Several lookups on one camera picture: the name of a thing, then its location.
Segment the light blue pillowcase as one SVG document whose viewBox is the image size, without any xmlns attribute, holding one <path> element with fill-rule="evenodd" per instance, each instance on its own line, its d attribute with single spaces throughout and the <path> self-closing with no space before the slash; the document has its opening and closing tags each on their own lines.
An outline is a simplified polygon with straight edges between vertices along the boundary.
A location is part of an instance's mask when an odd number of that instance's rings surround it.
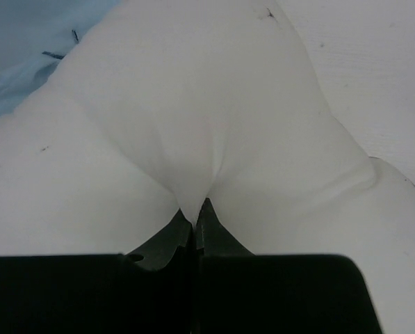
<svg viewBox="0 0 415 334">
<path fill-rule="evenodd" d="M 41 87 L 117 1 L 0 1 L 0 116 Z"/>
</svg>

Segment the white pillow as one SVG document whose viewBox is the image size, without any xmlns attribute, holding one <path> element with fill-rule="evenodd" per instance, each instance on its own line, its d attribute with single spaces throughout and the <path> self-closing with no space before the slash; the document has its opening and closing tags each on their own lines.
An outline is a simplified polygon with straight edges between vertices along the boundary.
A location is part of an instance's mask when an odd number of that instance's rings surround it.
<svg viewBox="0 0 415 334">
<path fill-rule="evenodd" d="M 126 1 L 0 117 L 0 255 L 129 251 L 205 198 L 259 254 L 347 255 L 415 333 L 415 186 L 332 115 L 274 1 Z"/>
</svg>

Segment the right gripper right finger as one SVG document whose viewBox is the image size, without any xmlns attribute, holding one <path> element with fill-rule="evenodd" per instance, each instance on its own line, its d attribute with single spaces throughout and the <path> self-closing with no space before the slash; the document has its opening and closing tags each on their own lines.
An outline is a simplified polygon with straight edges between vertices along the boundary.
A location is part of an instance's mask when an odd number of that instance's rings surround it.
<svg viewBox="0 0 415 334">
<path fill-rule="evenodd" d="M 196 251 L 208 257 L 253 256 L 220 222 L 210 198 L 201 207 L 195 227 Z"/>
</svg>

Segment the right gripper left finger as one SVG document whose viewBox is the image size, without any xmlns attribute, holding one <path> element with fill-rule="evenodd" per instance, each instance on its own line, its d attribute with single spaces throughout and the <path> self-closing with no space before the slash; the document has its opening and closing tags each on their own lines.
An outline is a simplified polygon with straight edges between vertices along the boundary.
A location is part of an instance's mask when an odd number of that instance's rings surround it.
<svg viewBox="0 0 415 334">
<path fill-rule="evenodd" d="M 146 271 L 159 271 L 171 262 L 178 250 L 187 248 L 192 235 L 192 224 L 179 210 L 167 225 L 127 257 Z"/>
</svg>

